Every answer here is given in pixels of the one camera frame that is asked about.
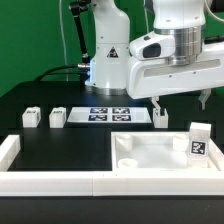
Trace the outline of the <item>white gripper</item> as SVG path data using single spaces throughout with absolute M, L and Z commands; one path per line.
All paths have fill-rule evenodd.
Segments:
M 148 33 L 129 45 L 126 89 L 133 99 L 151 97 L 157 116 L 161 116 L 159 97 L 202 90 L 198 100 L 204 110 L 211 88 L 224 87 L 224 41 L 205 44 L 196 61 L 171 65 L 172 36 Z

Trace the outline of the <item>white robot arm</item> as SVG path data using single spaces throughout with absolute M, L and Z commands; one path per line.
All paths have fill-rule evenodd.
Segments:
M 114 0 L 92 0 L 96 53 L 90 62 L 88 89 L 153 105 L 163 95 L 224 86 L 224 42 L 204 42 L 206 0 L 144 0 L 155 14 L 153 30 L 129 40 L 130 21 Z

